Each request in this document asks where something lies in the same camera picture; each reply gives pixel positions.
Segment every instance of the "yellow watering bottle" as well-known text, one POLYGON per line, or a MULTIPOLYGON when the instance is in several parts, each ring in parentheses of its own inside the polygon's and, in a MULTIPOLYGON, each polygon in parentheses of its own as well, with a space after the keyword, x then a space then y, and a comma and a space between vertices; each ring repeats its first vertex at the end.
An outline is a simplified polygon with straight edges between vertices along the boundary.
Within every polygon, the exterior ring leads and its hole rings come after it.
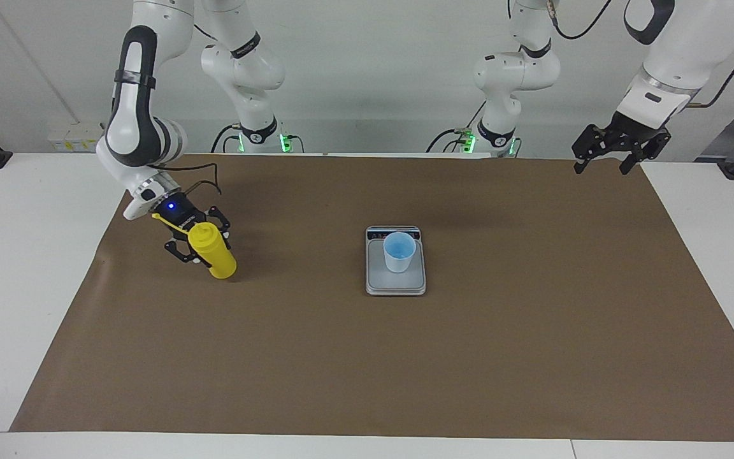
POLYGON ((164 220, 160 214, 152 214, 152 217, 189 236, 189 246, 194 249, 194 252, 200 258, 212 266, 209 268, 209 272, 216 279, 228 279, 236 272, 236 259, 226 247, 225 238, 222 237, 219 228, 214 224, 204 221, 195 224, 192 229, 186 231, 164 220))

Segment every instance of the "plastic cup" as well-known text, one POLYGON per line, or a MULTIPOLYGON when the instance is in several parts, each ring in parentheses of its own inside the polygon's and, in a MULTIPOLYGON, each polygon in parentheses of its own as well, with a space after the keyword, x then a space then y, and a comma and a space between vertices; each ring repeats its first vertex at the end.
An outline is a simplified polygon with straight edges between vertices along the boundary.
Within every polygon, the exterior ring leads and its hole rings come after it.
POLYGON ((384 262, 393 273, 403 273, 410 268, 417 245, 415 239, 397 231, 384 239, 384 262))

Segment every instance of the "digital scale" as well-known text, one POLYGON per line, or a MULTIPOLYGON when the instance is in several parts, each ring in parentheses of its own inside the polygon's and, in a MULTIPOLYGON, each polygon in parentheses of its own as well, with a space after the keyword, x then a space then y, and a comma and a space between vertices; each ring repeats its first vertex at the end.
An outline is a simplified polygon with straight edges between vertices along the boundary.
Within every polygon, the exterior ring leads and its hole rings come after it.
POLYGON ((365 235, 367 293, 373 296, 420 296, 426 292, 421 230, 416 226, 370 226, 365 235), (384 261, 384 238, 402 231, 415 239, 415 254, 403 273, 388 270, 384 261))

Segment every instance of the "white table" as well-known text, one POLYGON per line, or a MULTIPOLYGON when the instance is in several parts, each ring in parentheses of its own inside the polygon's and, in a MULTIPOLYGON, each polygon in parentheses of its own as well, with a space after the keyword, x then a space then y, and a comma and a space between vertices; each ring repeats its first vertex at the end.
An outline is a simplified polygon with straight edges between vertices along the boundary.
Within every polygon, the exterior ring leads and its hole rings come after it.
MULTIPOLYGON (((734 182, 707 164, 643 168, 734 326, 734 182)), ((120 197, 91 154, 17 154, 0 171, 0 457, 734 459, 734 444, 692 442, 3 433, 120 197)))

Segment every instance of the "cup on scale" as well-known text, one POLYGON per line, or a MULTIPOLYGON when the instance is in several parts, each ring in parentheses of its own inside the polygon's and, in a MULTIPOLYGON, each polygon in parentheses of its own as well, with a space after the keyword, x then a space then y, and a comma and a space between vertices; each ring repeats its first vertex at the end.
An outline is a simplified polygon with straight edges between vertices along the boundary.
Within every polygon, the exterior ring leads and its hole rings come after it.
POLYGON ((403 273, 410 268, 417 244, 407 233, 397 231, 384 238, 384 262, 393 273, 403 273))

